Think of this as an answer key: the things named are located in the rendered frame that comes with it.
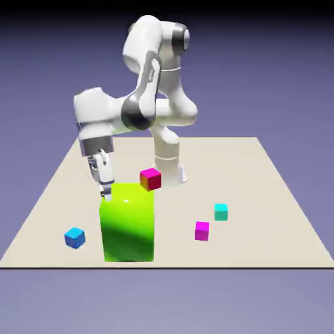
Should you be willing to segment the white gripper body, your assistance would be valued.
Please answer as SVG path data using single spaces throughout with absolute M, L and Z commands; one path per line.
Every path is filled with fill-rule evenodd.
M 111 185 L 114 182 L 112 155 L 99 149 L 93 156 L 88 157 L 89 168 L 93 179 L 100 185 Z

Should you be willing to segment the small red cube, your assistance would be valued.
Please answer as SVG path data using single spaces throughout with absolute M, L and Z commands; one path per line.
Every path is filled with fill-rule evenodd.
M 140 172 L 140 184 L 146 191 L 161 188 L 162 176 L 155 168 L 149 168 Z

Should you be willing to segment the small blue cube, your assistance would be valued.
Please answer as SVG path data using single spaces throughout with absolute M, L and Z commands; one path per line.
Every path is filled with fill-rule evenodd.
M 65 244 L 72 249 L 78 249 L 85 243 L 85 232 L 80 228 L 71 228 L 64 237 Z

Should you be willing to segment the small magenta cube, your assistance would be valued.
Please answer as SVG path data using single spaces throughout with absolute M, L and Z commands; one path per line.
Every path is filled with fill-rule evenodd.
M 209 239 L 209 223 L 197 221 L 195 226 L 195 240 L 208 241 Z

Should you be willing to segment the small cyan cube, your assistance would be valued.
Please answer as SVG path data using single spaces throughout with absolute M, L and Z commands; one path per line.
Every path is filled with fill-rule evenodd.
M 215 221 L 227 221 L 228 220 L 228 206 L 226 204 L 214 205 L 214 219 Z

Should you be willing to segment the large green box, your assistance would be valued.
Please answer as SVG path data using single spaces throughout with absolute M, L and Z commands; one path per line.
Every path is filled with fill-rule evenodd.
M 152 262 L 154 259 L 154 193 L 139 183 L 116 183 L 112 200 L 101 201 L 100 229 L 107 262 Z

